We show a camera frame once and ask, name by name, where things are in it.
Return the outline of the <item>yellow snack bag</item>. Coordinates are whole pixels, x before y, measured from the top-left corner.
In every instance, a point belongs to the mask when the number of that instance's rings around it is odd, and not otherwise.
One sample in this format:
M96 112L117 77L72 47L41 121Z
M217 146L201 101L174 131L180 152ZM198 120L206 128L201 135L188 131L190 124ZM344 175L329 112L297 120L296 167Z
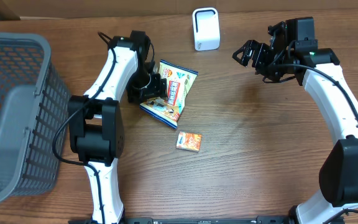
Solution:
M160 61L158 70L167 81L167 97L151 98L140 104L140 108L154 118L176 129L179 117L185 107L185 99L198 72L174 65L166 60Z

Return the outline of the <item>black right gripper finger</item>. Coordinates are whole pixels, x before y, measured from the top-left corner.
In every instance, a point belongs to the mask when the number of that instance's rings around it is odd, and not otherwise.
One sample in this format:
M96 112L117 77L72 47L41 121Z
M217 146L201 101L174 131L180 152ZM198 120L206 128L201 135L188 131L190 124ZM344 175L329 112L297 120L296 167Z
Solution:
M242 47L240 47L239 50L236 51L236 54L252 54L259 46L260 43L256 40L248 40Z
M250 47L243 46L233 53L232 58L240 65L247 67L253 53Z

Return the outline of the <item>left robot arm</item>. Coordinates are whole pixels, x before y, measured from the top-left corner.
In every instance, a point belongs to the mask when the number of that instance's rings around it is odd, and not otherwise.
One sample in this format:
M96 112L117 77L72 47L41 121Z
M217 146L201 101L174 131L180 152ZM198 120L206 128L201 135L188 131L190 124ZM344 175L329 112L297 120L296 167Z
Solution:
M154 47L144 31L129 37L99 34L108 57L92 86L68 102L71 150L78 155L91 186L93 214L90 223L122 223L124 204L119 195L117 163L124 149L120 100L130 103L167 96L167 80L147 60Z

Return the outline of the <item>small orange box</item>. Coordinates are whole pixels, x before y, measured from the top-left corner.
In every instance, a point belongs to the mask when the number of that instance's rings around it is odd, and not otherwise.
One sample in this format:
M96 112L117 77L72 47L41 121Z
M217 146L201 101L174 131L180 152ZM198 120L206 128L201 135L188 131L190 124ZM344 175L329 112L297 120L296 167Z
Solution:
M186 133L180 131L176 143L177 149L199 152L201 147L201 134Z

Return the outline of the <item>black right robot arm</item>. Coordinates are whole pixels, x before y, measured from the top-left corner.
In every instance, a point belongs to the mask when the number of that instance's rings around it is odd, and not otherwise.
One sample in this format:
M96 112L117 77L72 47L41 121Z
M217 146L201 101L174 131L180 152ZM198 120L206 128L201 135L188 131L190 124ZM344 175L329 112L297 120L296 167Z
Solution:
M268 44L248 40L233 59L254 67L265 83L296 80L318 106L333 142L319 190L275 222L343 223L345 215L358 214L358 101L334 51L319 48L312 17L279 22L268 34Z

